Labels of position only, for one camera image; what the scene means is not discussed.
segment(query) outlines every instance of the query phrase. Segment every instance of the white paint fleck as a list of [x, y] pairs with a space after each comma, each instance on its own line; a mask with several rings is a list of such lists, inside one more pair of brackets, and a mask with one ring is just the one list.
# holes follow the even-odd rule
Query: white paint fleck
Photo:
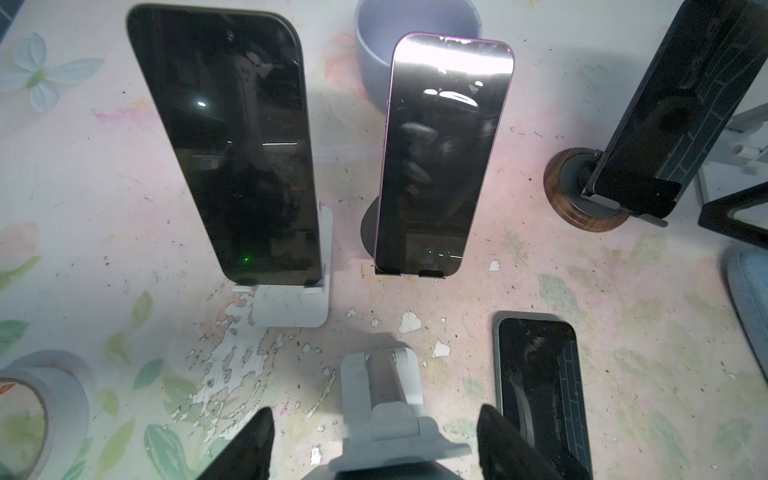
[[323, 394], [320, 396], [320, 400], [317, 401], [314, 407], [310, 410], [309, 413], [306, 414], [306, 419], [309, 420], [312, 418], [312, 415], [315, 415], [315, 412], [320, 407], [320, 403], [323, 402], [323, 400], [326, 398], [326, 396], [331, 393], [331, 386], [333, 385], [333, 382], [336, 380], [336, 370], [331, 371], [331, 376], [328, 379], [328, 385], [326, 385], [326, 388], [323, 390]]
[[438, 359], [440, 357], [449, 355], [451, 355], [451, 347], [444, 344], [443, 342], [438, 341], [435, 344], [435, 350], [432, 351], [432, 358]]
[[315, 445], [310, 450], [310, 465], [320, 465], [323, 461], [323, 453], [320, 451], [320, 445]]
[[422, 328], [422, 321], [416, 316], [414, 312], [409, 310], [402, 314], [399, 328], [400, 333], [408, 333], [420, 328]]
[[[214, 404], [211, 400], [221, 391], [231, 392], [234, 390], [249, 373], [253, 372], [255, 376], [259, 376], [264, 371], [264, 363], [270, 354], [253, 352], [252, 355], [245, 356], [247, 349], [252, 345], [259, 345], [267, 332], [267, 329], [262, 326], [256, 326], [247, 321], [241, 322], [242, 319], [248, 319], [253, 314], [253, 300], [253, 295], [241, 293], [237, 300], [231, 302], [224, 309], [224, 313], [231, 317], [231, 320], [227, 322], [227, 330], [224, 332], [221, 342], [210, 353], [210, 357], [206, 361], [206, 363], [210, 364], [211, 368], [203, 377], [200, 389], [190, 397], [190, 404], [203, 404], [201, 416], [210, 418], [211, 427], [205, 432], [203, 443], [210, 442], [214, 436], [231, 440], [242, 429], [241, 424], [244, 425], [243, 422], [247, 423], [250, 420], [248, 415], [244, 415], [242, 419], [235, 421], [234, 424], [226, 427], [217, 435], [217, 423], [219, 422], [224, 402]], [[248, 338], [248, 342], [244, 342], [243, 338]], [[276, 336], [272, 348], [275, 353], [277, 348], [283, 344], [282, 338], [282, 333]], [[239, 358], [247, 360], [244, 362], [230, 362], [227, 365], [225, 362], [227, 357], [230, 359]]]

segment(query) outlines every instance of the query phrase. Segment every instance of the green leaf print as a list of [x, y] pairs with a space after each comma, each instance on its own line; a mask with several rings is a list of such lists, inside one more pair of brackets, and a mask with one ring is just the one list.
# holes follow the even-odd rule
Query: green leaf print
[[0, 356], [24, 336], [27, 322], [22, 320], [3, 320], [0, 322]]
[[80, 478], [80, 475], [82, 475], [85, 470], [85, 454], [87, 454], [88, 450], [91, 448], [92, 442], [93, 438], [91, 437], [88, 437], [83, 441], [83, 446], [80, 449], [80, 453], [78, 453], [78, 457], [74, 460], [72, 467], [67, 470], [67, 473], [61, 477], [61, 480], [78, 480], [78, 478]]
[[123, 458], [125, 449], [128, 447], [131, 436], [134, 434], [135, 424], [136, 420], [130, 420], [107, 440], [104, 449], [101, 450], [101, 455], [98, 457], [96, 479], [102, 478], [107, 470], [117, 465], [120, 459]]
[[124, 366], [131, 364], [131, 347], [128, 345], [124, 333], [117, 332], [109, 337], [104, 344], [104, 349], [107, 351], [107, 356], [116, 363]]
[[118, 416], [118, 396], [110, 389], [101, 389], [98, 393], [101, 409], [113, 417]]
[[134, 303], [134, 312], [131, 326], [138, 328], [144, 322], [146, 322], [149, 318], [149, 314], [152, 313], [153, 305], [154, 301], [152, 300], [152, 295], [150, 295], [149, 292], [145, 290], [141, 296], [139, 296], [138, 300], [136, 300], [136, 303]]
[[143, 389], [145, 386], [152, 385], [163, 368], [163, 360], [157, 359], [148, 362], [147, 365], [141, 367], [139, 374], [136, 375], [134, 380], [134, 390]]
[[187, 466], [181, 440], [170, 429], [147, 425], [144, 430], [144, 448], [164, 480], [190, 480], [196, 477], [195, 472]]
[[0, 272], [0, 292], [5, 290], [5, 288], [11, 283], [14, 283], [16, 280], [22, 278], [29, 270], [32, 269], [32, 267], [35, 266], [38, 260], [40, 260], [40, 256], [32, 257], [31, 259], [27, 260], [24, 265], [21, 265], [15, 270]]

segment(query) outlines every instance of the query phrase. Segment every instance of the paint stain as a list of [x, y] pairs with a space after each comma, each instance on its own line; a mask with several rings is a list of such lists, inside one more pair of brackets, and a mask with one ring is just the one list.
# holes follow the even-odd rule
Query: paint stain
[[555, 313], [570, 317], [579, 317], [581, 315], [576, 296], [559, 276], [549, 275], [548, 273], [539, 274], [538, 291], [541, 299]]
[[731, 419], [717, 427], [712, 447], [716, 452], [734, 458], [751, 438], [751, 422], [745, 419]]
[[649, 412], [647, 434], [649, 446], [654, 457], [665, 472], [665, 478], [685, 478], [686, 470], [690, 467], [688, 457], [683, 451], [683, 437], [663, 413], [653, 410]]
[[334, 55], [326, 57], [325, 79], [344, 91], [350, 91], [360, 98], [368, 98], [357, 65], [355, 39], [346, 33], [333, 38]]
[[755, 465], [749, 460], [744, 460], [733, 469], [731, 474], [733, 480], [757, 480], [755, 476]]
[[335, 381], [336, 381], [336, 370], [331, 370], [330, 377], [328, 378], [328, 383], [326, 384], [326, 387], [323, 389], [323, 393], [320, 395], [320, 399], [306, 414], [307, 420], [311, 419], [312, 415], [315, 415], [315, 412], [317, 412], [317, 409], [320, 407], [320, 404], [323, 403], [323, 400], [325, 400], [328, 394], [331, 393], [331, 387], [333, 387], [333, 382]]
[[320, 445], [315, 445], [310, 450], [310, 465], [320, 465], [323, 461], [323, 452], [320, 450]]
[[604, 283], [600, 276], [595, 272], [581, 268], [577, 265], [571, 265], [567, 267], [566, 270], [574, 280], [590, 291], [596, 292], [602, 290], [603, 292], [607, 292], [609, 290], [608, 284]]
[[91, 112], [100, 124], [105, 125], [122, 125], [127, 123], [145, 125], [157, 123], [160, 120], [154, 104], [150, 101], [137, 101], [128, 108], [118, 108], [115, 111], [106, 112], [94, 108]]
[[667, 236], [663, 233], [643, 233], [634, 242], [629, 264], [643, 267], [661, 260], [667, 252]]
[[400, 327], [398, 328], [400, 333], [408, 333], [420, 328], [422, 328], [422, 321], [416, 316], [414, 312], [409, 310], [408, 312], [402, 314]]
[[507, 249], [516, 263], [525, 263], [528, 259], [528, 254], [525, 252], [525, 244], [522, 243], [520, 237], [511, 230], [504, 232], [504, 248]]
[[678, 365], [693, 372], [701, 371], [702, 359], [699, 347], [688, 331], [677, 323], [670, 323], [667, 326], [667, 339]]
[[464, 378], [464, 391], [470, 398], [477, 400], [483, 400], [485, 398], [485, 389], [482, 388], [480, 382], [472, 377]]
[[632, 306], [627, 306], [621, 313], [625, 323], [647, 326], [661, 319], [663, 304], [660, 300], [637, 300]]
[[685, 296], [685, 300], [694, 312], [707, 319], [712, 326], [724, 329], [724, 327], [738, 325], [739, 320], [736, 317], [736, 313], [729, 306], [710, 305], [696, 293], [689, 293]]
[[466, 442], [477, 436], [477, 425], [470, 419], [453, 419], [442, 426], [442, 431], [454, 442]]
[[439, 359], [450, 355], [451, 347], [438, 340], [438, 342], [435, 344], [435, 349], [432, 351], [432, 358]]
[[15, 270], [35, 255], [40, 241], [36, 223], [12, 223], [0, 230], [0, 271]]
[[579, 73], [597, 88], [604, 87], [608, 83], [608, 69], [603, 65], [582, 65]]

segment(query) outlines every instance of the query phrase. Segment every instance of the smartphone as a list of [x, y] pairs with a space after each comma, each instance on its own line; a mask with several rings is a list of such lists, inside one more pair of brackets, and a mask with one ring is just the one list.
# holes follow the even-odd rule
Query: smartphone
[[564, 480], [591, 477], [573, 327], [544, 313], [503, 312], [494, 324], [498, 409]]
[[299, 37], [267, 12], [139, 5], [128, 36], [224, 275], [323, 276]]
[[464, 256], [515, 57], [508, 45], [412, 33], [392, 57], [377, 273], [443, 277]]

